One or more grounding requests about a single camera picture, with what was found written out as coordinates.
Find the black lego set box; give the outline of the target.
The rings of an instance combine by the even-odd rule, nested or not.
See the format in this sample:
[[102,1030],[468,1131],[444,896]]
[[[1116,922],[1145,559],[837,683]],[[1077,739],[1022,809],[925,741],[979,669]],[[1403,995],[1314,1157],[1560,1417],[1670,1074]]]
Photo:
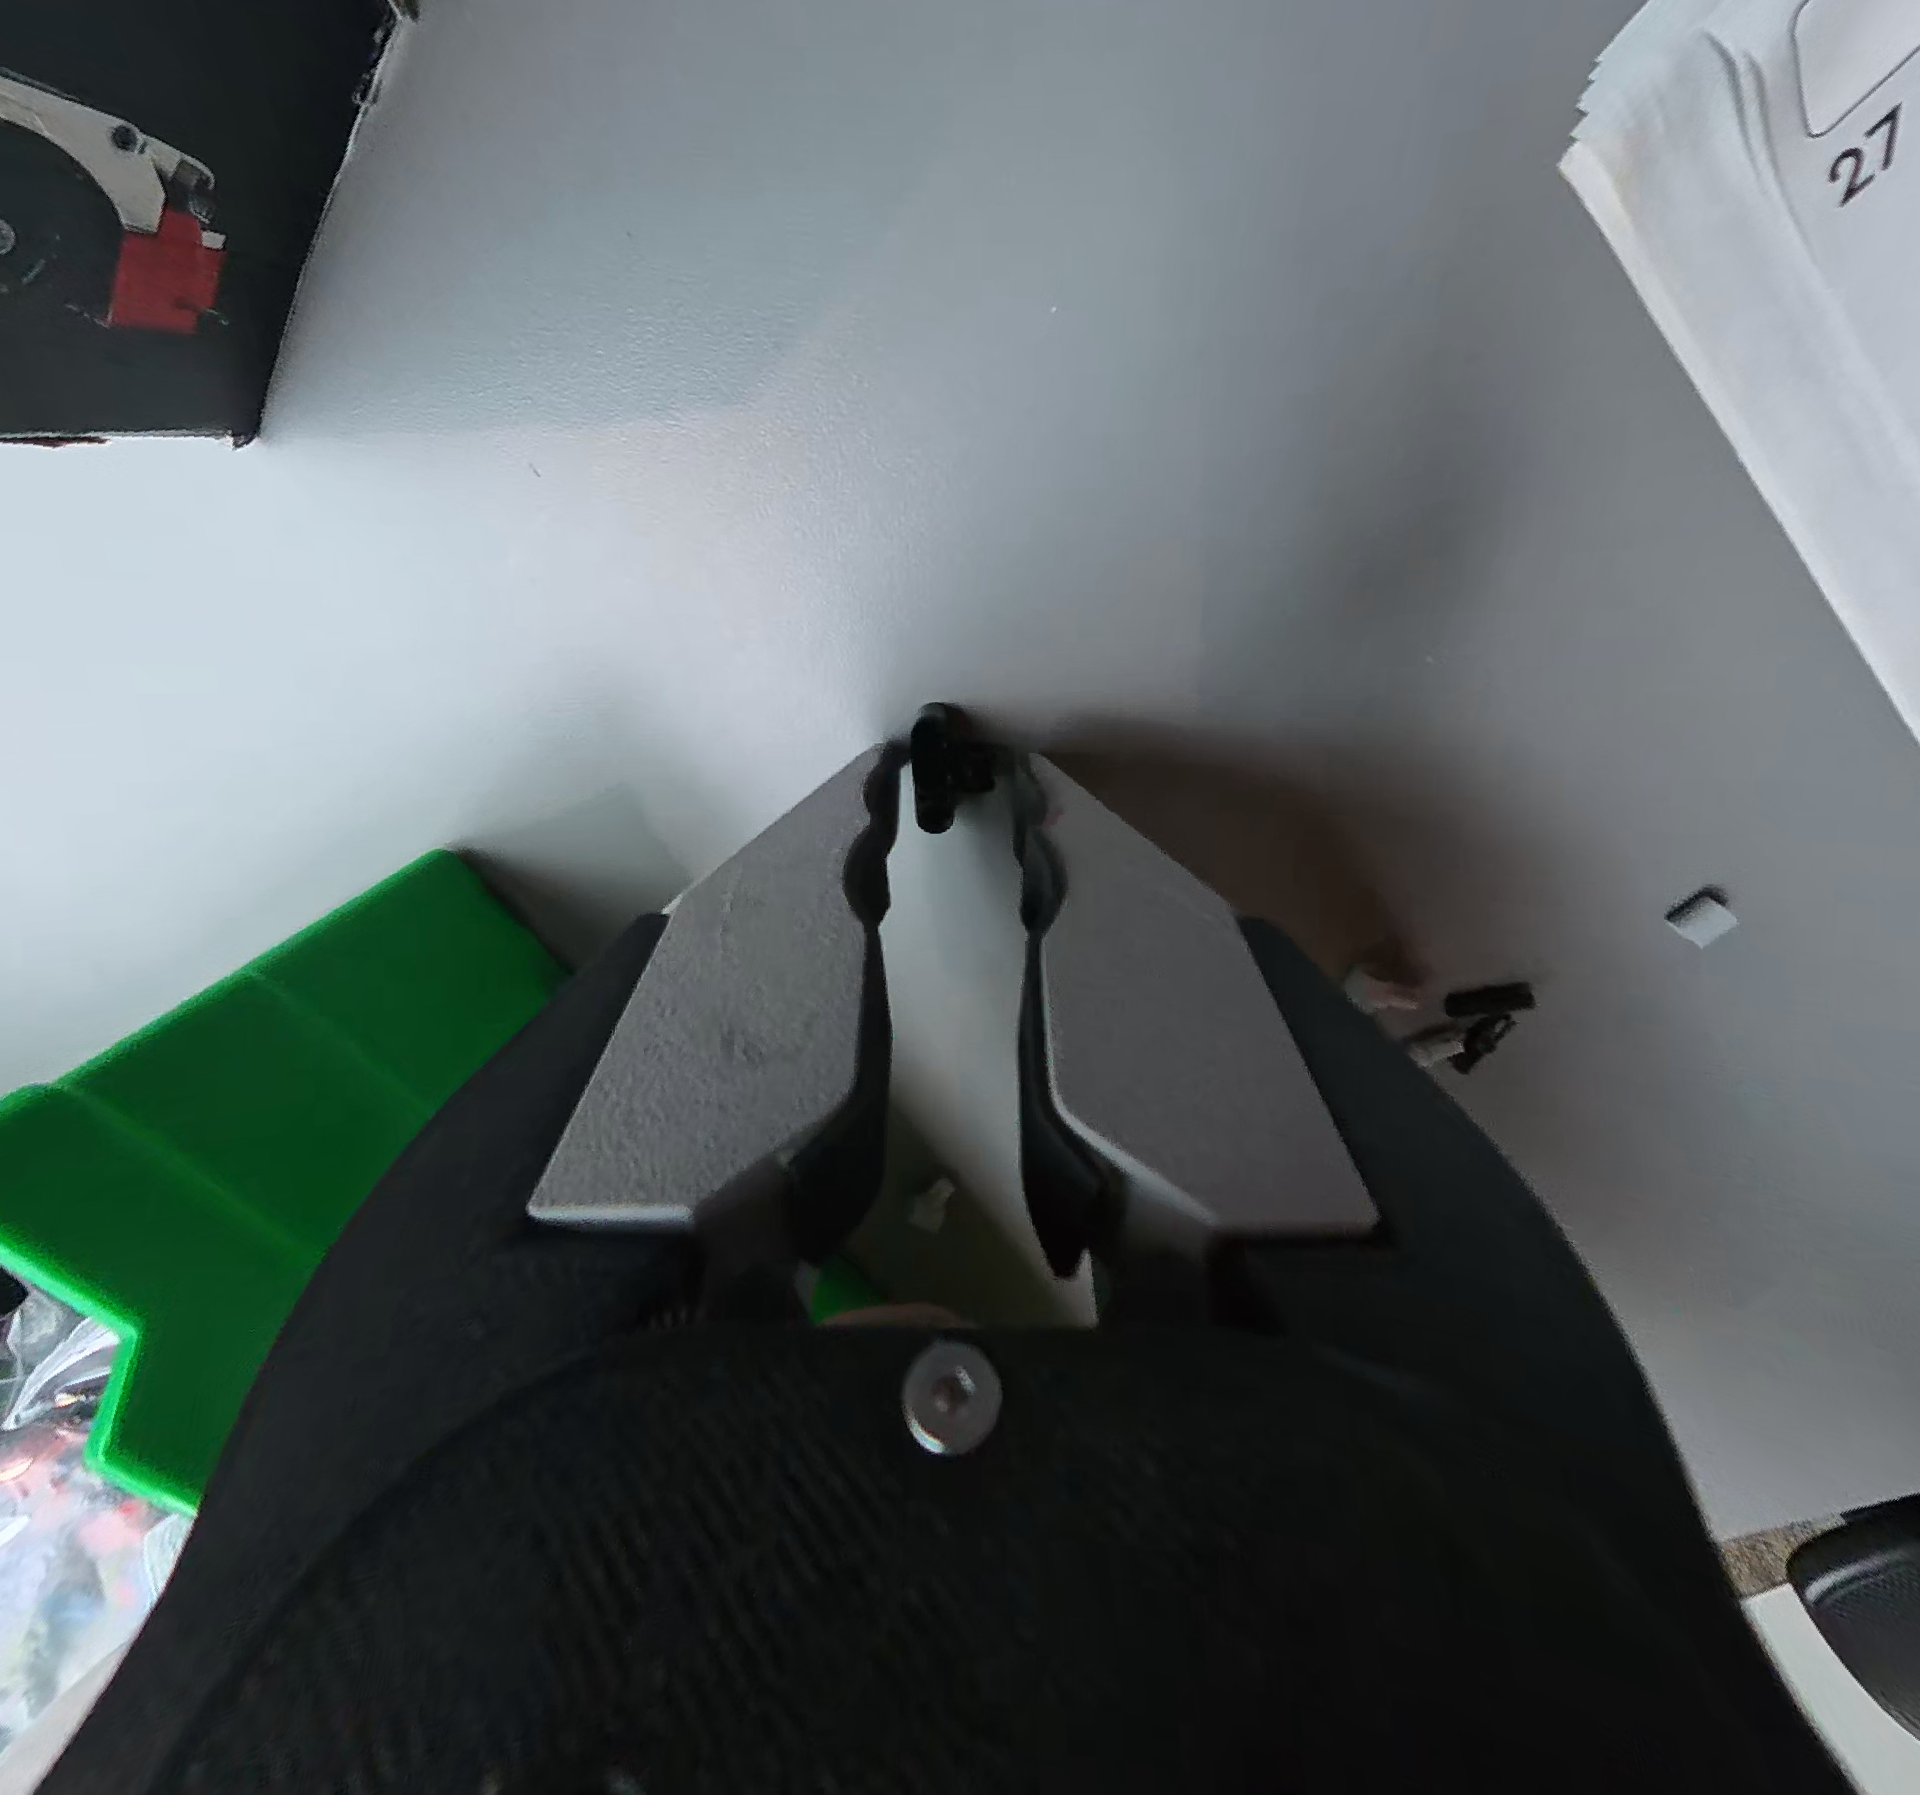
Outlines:
[[1,438],[257,437],[413,0],[1,0]]

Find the black textured object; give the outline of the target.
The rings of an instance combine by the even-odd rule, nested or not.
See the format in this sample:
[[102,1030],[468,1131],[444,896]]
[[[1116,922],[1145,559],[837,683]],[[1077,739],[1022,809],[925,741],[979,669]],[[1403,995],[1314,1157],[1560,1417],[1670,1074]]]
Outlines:
[[1918,1496],[1843,1515],[1787,1558],[1787,1581],[1864,1694],[1918,1735]]

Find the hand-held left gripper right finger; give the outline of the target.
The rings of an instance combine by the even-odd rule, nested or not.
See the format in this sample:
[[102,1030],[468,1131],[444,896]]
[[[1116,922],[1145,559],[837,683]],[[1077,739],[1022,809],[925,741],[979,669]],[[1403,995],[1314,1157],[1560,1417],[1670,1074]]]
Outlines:
[[1379,1233],[1244,922],[1048,758],[1018,758],[1020,1188],[1048,1270]]

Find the black lego connector pin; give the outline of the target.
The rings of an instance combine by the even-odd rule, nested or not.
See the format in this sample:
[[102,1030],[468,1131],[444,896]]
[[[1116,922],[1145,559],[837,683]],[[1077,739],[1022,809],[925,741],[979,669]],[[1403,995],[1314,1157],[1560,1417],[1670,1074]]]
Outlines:
[[937,837],[964,806],[996,791],[1004,756],[957,704],[929,703],[911,727],[907,765],[916,824]]

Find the green plastic bin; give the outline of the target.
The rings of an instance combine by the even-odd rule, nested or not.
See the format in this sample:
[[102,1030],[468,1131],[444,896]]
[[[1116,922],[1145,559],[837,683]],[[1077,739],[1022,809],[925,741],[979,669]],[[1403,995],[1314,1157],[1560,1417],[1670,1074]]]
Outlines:
[[369,1191],[567,966],[435,850],[79,1068],[4,1097],[4,1272],[119,1348],[89,1462],[195,1510]]

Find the lego instruction booklet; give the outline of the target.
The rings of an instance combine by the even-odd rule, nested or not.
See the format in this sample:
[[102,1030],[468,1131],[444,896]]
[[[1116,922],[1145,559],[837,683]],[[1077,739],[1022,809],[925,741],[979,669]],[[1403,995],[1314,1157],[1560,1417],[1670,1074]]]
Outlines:
[[1650,0],[1558,164],[1918,727],[1918,0]]

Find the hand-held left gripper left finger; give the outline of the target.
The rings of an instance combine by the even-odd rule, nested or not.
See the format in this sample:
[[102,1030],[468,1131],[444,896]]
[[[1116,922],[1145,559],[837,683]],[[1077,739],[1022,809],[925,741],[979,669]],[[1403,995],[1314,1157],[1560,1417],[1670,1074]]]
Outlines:
[[906,754],[854,756],[676,899],[531,1191],[534,1224],[822,1264],[869,1218]]

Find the clear bag of lego parts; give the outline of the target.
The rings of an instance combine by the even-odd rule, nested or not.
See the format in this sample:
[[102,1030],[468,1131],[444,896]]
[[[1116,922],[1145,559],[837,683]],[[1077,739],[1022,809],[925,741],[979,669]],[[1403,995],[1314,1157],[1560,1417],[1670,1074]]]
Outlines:
[[190,1510],[87,1458],[119,1342],[4,1281],[1,1789],[35,1790],[165,1592]]

